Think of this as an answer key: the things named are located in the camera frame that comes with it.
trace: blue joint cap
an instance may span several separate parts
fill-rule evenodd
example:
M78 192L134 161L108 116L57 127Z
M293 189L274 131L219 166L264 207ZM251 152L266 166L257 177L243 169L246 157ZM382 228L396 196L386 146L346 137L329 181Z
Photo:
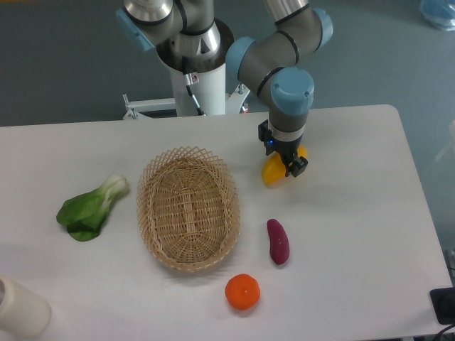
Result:
M303 115L313 105L313 77L303 69L286 67L273 77L270 92L273 103L282 112L292 116Z
M237 39L227 50L226 68L229 73L239 80L240 67L248 48L255 42L253 38L241 37Z
M319 47L324 46L331 38L333 35L333 23L332 19L326 11L323 9L313 9L313 12L316 13L319 17L319 20L321 21L322 25L322 39L321 39L321 44Z
M127 35L129 41L138 49L140 49L140 51L147 52L155 47L154 44L150 42L150 40L128 17L123 9L117 10L115 16L117 17L117 22L119 23L123 32Z

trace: white cylinder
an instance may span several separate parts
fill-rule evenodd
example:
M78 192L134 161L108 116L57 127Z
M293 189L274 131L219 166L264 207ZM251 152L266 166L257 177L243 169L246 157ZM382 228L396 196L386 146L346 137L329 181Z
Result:
M50 319L49 303L21 284L0 276L0 330L17 337L39 335Z
M176 100L177 116L197 116L194 101L186 90L185 78L181 71L166 65L171 73L173 96ZM191 92L198 100L206 115L226 113L226 64L209 71L198 73L199 82L192 84Z

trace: orange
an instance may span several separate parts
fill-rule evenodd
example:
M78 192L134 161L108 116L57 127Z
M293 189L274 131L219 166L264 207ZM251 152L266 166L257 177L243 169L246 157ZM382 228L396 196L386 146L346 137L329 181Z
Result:
M308 151L303 146L299 146L297 149L299 156L308 158ZM278 153L274 153L265 163L262 168L262 181L267 186L273 185L278 180L286 177L286 167L282 163L282 159Z
M261 290L254 278L247 274L240 274L228 281L225 295L233 308L247 310L257 303Z

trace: cable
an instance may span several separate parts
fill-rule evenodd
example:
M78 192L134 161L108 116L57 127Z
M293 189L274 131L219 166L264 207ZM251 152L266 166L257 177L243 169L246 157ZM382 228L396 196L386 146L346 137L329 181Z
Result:
M443 330L441 330L440 332L438 332L434 337L433 337L433 340L432 341L440 341L441 340L441 336L449 329L452 329L452 328L455 328L455 324L453 325L450 325L449 327L445 327Z
M187 75L188 71L188 58L182 57L182 73L183 75ZM186 85L186 91L190 95L191 99L193 100L194 106L196 107L196 111L198 112L199 116L205 116L205 112L200 108L199 102L196 99L196 96L191 91L190 85Z

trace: wicker basket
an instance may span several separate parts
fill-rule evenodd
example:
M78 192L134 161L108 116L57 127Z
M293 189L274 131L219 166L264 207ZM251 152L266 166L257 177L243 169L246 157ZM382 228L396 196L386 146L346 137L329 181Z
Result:
M165 265L195 272L218 263L240 231L237 190L228 167L198 147L157 156L139 180L144 243Z

